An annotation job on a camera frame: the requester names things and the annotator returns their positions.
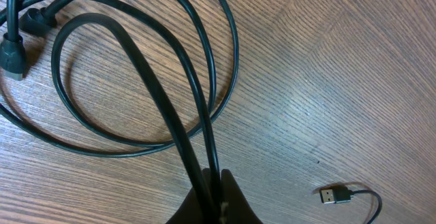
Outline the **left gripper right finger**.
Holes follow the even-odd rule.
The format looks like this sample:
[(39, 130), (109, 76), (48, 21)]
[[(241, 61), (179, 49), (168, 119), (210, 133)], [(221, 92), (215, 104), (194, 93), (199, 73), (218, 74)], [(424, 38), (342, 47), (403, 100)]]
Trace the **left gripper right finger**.
[(224, 212), (229, 224), (262, 224), (256, 216), (230, 170), (221, 171), (223, 200), (227, 204)]

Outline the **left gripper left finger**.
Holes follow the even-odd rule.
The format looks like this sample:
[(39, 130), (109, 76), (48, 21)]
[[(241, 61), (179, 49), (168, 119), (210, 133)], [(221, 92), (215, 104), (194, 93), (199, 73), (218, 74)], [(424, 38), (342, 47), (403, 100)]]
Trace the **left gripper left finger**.
[(194, 188), (191, 188), (178, 210), (166, 224), (209, 224), (213, 223), (210, 204), (199, 200)]

